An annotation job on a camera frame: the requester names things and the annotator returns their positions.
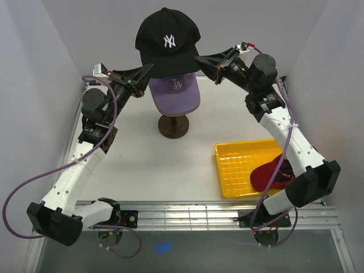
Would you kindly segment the beige cap black letter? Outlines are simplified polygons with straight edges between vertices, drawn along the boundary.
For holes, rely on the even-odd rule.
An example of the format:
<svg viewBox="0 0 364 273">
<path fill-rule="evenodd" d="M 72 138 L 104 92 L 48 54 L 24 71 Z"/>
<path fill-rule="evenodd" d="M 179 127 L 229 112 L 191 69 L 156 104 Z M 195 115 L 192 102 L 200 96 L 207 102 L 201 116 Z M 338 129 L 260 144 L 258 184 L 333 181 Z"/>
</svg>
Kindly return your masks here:
<svg viewBox="0 0 364 273">
<path fill-rule="evenodd" d="M 200 106 L 200 103 L 155 101 L 155 106 L 162 115 L 174 117 L 195 111 Z"/>
</svg>

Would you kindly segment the purple LA cap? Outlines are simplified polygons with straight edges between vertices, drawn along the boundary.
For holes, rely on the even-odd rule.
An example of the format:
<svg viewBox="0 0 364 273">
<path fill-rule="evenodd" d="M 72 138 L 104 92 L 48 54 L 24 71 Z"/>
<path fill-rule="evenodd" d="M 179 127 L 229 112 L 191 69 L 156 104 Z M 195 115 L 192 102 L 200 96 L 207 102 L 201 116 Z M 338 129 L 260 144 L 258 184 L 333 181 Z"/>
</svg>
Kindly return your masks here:
<svg viewBox="0 0 364 273">
<path fill-rule="evenodd" d="M 186 73 L 164 78 L 150 78 L 148 87 L 156 102 L 190 102 L 200 103 L 200 90 L 196 74 Z"/>
</svg>

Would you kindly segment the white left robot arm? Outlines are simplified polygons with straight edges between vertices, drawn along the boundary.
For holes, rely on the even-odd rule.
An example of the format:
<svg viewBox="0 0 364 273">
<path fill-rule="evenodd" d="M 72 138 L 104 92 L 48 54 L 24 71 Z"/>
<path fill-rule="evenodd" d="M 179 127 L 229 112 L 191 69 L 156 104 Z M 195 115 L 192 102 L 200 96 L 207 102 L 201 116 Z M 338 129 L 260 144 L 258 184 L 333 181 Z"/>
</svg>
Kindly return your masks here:
<svg viewBox="0 0 364 273">
<path fill-rule="evenodd" d="M 115 227 L 120 205 L 101 197 L 82 209 L 77 200 L 94 169 L 110 150 L 117 134 L 115 122 L 130 97 L 144 96 L 153 64 L 126 71 L 109 71 L 99 63 L 91 81 L 107 87 L 86 88 L 82 95 L 82 130 L 73 155 L 52 189 L 40 203 L 32 202 L 27 215 L 35 231 L 65 246 L 73 245 L 84 229 L 101 224 Z"/>
</svg>

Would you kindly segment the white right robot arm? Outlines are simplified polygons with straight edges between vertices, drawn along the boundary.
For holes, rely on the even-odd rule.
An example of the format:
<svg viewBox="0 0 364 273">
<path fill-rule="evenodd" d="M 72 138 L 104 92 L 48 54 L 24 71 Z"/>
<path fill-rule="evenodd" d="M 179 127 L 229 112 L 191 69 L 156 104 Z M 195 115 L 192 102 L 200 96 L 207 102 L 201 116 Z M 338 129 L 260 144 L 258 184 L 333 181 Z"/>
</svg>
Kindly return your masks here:
<svg viewBox="0 0 364 273">
<path fill-rule="evenodd" d="M 282 159 L 291 164 L 295 178 L 280 192 L 262 196 L 253 211 L 250 228 L 257 230 L 255 218 L 264 226 L 284 217 L 292 208 L 301 208 L 330 195 L 341 171 L 335 161 L 327 161 L 300 131 L 293 111 L 282 92 L 276 92 L 278 71 L 275 59 L 259 52 L 250 66 L 241 59 L 239 47 L 207 56 L 196 56 L 202 72 L 219 85 L 227 79 L 247 92 L 245 104 L 250 114 L 282 148 Z"/>
</svg>

